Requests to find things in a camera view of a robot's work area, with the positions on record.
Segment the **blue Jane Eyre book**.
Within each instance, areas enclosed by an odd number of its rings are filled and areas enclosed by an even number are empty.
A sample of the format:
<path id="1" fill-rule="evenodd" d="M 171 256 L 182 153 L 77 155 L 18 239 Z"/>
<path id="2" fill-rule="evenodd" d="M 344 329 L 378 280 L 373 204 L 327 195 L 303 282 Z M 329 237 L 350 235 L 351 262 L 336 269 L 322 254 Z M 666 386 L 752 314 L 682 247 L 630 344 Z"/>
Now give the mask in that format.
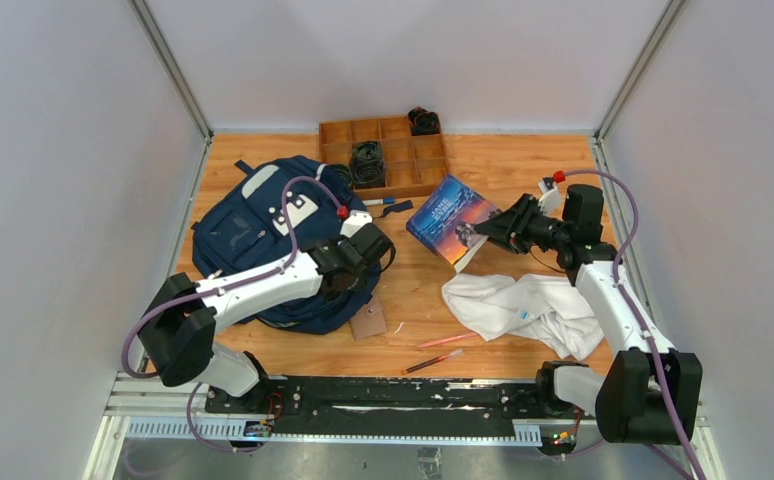
<path id="1" fill-rule="evenodd" d="M 406 230 L 461 273 L 487 236 L 476 226 L 502 212 L 452 174 L 447 174 L 406 222 Z"/>

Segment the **navy blue backpack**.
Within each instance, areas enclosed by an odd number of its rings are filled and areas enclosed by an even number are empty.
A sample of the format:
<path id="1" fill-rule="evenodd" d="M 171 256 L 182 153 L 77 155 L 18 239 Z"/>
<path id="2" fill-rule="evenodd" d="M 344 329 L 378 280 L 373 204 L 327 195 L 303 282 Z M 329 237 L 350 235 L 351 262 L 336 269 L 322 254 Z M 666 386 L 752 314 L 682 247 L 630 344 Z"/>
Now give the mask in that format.
<path id="1" fill-rule="evenodd" d="M 275 262 L 292 251 L 287 232 L 291 217 L 300 248 L 341 233 L 337 208 L 365 210 L 341 174 L 298 155 L 251 168 L 221 201 L 192 227 L 192 262 L 204 276 L 223 276 Z M 322 295 L 291 300 L 255 313 L 255 319 L 279 330 L 325 335 L 346 324 L 373 297 L 385 265 L 369 267 L 359 286 L 328 300 Z"/>

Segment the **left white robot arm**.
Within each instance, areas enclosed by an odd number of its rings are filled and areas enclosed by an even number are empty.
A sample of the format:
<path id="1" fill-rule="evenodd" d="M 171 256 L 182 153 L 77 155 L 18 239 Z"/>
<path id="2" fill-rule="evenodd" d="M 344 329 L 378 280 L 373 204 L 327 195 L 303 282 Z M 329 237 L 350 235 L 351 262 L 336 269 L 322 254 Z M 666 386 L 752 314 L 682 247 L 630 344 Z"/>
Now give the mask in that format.
<path id="1" fill-rule="evenodd" d="M 371 216 L 354 211 L 339 235 L 295 246 L 276 261 L 200 282 L 184 274 L 169 277 L 129 337 L 140 340 L 154 367 L 150 375 L 163 386 L 203 383 L 256 413 L 268 403 L 269 386 L 246 353 L 218 343 L 216 335 L 288 301 L 334 299 L 362 287 L 382 258 L 395 253 Z"/>

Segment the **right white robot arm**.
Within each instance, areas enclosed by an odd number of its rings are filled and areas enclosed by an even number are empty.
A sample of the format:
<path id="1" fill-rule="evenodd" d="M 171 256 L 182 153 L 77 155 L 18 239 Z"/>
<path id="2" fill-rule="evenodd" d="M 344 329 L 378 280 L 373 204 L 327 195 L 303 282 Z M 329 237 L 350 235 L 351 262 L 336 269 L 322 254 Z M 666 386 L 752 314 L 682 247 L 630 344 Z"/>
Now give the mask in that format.
<path id="1" fill-rule="evenodd" d="M 507 210 L 476 226 L 494 245 L 514 254 L 532 247 L 556 253 L 558 266 L 585 298 L 615 358 L 598 375 L 579 362 L 553 361 L 537 372 L 534 403 L 547 417 L 572 406 L 596 420 L 609 443 L 687 446 L 692 440 L 703 367 L 679 351 L 629 291 L 617 249 L 602 241 L 600 188 L 568 187 L 560 219 L 524 194 Z"/>

